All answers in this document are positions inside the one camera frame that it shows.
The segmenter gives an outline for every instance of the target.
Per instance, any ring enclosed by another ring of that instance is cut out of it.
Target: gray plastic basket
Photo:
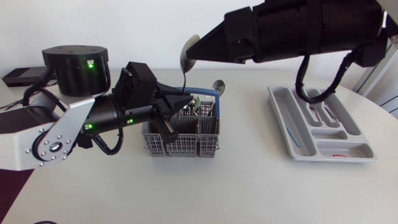
[[[141,133],[144,137],[145,148],[149,151],[151,156],[163,157],[166,155],[164,141],[159,133],[154,133],[152,131],[150,122],[145,122],[142,125]]]
[[[212,158],[218,149],[220,122],[210,112],[211,102],[202,102],[198,116],[190,116],[189,110],[181,110],[180,116],[173,116],[170,124],[180,134],[175,142],[165,144],[155,126],[151,122],[142,125],[145,148],[152,156],[160,157],[200,157]]]
[[[213,158],[218,149],[218,134],[220,133],[220,122],[209,122],[209,126],[205,126],[203,132],[198,137],[200,142],[200,157]]]

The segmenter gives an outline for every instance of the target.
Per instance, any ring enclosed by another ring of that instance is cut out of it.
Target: black cylindrical motor
[[[91,136],[124,128],[149,121],[153,116],[151,105],[124,110],[118,103],[113,94],[97,97],[83,125],[84,133]]]
[[[59,46],[43,50],[43,58],[47,68],[55,71],[58,87],[64,95],[93,96],[108,90],[106,48]]]
[[[255,62],[359,49],[376,41],[383,20],[375,0],[266,2],[253,14],[260,46]]]

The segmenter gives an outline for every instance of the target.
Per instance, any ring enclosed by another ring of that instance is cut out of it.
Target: table surface
[[[154,70],[181,86],[178,70]],[[113,84],[119,72],[112,72]],[[4,223],[398,223],[398,121],[341,86],[337,97],[367,136],[370,164],[293,161],[268,101],[267,87],[292,86],[272,70],[193,70],[187,86],[226,83],[220,149],[212,159],[151,157],[141,124],[124,129],[121,152],[75,149],[63,163],[36,169]],[[324,88],[323,80],[305,80]],[[1,86],[1,104],[22,88]],[[109,145],[116,131],[102,134]]]

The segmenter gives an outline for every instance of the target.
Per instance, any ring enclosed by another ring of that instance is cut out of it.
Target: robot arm
[[[57,74],[59,90],[41,94],[29,105],[33,92],[44,91],[34,85],[25,93],[25,107],[0,113],[0,169],[56,164],[76,144],[89,148],[92,141],[113,155],[121,148],[123,128],[144,121],[152,121],[166,143],[177,139],[178,132],[168,121],[192,96],[157,82],[146,64],[129,62],[112,94],[105,95],[110,87],[106,49],[60,46],[44,50],[43,55],[48,70]],[[53,111],[59,101],[67,106],[61,116]],[[99,134],[114,129],[119,130],[119,141],[110,149]]]
[[[225,14],[224,21],[187,50],[192,60],[256,63],[305,56],[296,90],[309,103],[332,94],[351,63],[375,66],[385,57],[387,36],[398,34],[376,0],[267,0]],[[302,80],[310,55],[352,50],[341,64],[335,81],[320,96],[309,98]]]

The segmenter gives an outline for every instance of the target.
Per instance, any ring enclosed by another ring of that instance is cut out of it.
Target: cutlery tray
[[[365,135],[339,99],[332,94],[310,105],[295,87],[269,86],[269,101],[290,156],[298,161],[375,162]],[[323,90],[307,88],[309,97]]]

